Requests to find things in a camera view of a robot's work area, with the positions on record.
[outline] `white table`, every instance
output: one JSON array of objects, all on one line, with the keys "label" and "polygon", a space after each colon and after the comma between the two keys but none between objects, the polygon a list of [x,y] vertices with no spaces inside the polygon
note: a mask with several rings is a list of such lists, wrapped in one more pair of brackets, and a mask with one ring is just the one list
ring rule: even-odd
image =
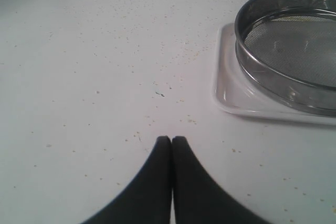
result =
[{"label": "white table", "polygon": [[159,135],[185,135],[273,223],[336,223],[334,128],[243,119],[212,100],[217,31],[246,1],[0,0],[0,223],[84,221]]}]

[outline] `sieve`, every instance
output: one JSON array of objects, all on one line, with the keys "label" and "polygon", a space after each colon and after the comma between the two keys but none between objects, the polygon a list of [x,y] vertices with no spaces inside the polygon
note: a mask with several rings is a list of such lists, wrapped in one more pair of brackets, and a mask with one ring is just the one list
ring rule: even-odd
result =
[{"label": "sieve", "polygon": [[336,116],[336,0],[249,0],[235,34],[238,62],[263,93]]}]

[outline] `black object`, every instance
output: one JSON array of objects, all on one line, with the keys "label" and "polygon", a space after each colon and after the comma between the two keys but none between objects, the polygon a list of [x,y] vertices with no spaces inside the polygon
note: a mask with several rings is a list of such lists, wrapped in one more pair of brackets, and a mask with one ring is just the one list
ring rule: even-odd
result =
[{"label": "black object", "polygon": [[172,202],[171,141],[158,137],[126,189],[83,224],[169,224]]},{"label": "black object", "polygon": [[172,152],[176,224],[269,224],[217,185],[185,137],[173,139]]}]

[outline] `plastic tray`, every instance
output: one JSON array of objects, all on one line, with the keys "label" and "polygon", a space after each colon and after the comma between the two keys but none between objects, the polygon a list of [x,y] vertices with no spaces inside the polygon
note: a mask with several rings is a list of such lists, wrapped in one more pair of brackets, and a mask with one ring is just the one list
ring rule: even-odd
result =
[{"label": "plastic tray", "polygon": [[254,118],[336,125],[336,118],[297,111],[261,93],[244,76],[236,58],[234,24],[218,32],[214,96],[224,111]]}]

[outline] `sieve rim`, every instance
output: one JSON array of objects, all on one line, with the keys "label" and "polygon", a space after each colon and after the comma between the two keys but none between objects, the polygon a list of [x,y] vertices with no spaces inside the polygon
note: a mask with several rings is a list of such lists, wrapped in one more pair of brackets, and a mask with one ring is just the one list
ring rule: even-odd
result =
[{"label": "sieve rim", "polygon": [[[329,86],[329,85],[324,85],[324,84],[319,84],[319,83],[315,83],[315,82],[310,82],[310,81],[306,81],[306,80],[302,80],[300,78],[296,78],[294,76],[290,76],[288,74],[285,74],[279,70],[277,70],[274,67],[271,67],[269,64],[265,63],[264,61],[262,61],[261,59],[259,59],[258,57],[256,57],[249,49],[248,47],[245,45],[244,39],[242,37],[242,35],[239,32],[239,28],[240,28],[240,20],[243,18],[243,13],[246,11],[246,9],[249,8],[249,6],[251,4],[253,4],[256,0],[249,0],[247,1],[239,10],[236,19],[235,19],[235,34],[236,34],[236,43],[249,55],[249,57],[256,61],[259,65],[267,68],[268,70],[271,70],[273,73],[278,74],[286,79],[289,79],[291,81],[306,85],[306,86],[310,86],[313,88],[317,88],[317,89],[323,89],[323,90],[328,90],[328,91],[333,91],[336,92],[336,86]],[[252,23],[250,23],[250,25],[254,24],[255,22],[257,22],[258,20],[253,20]]]}]

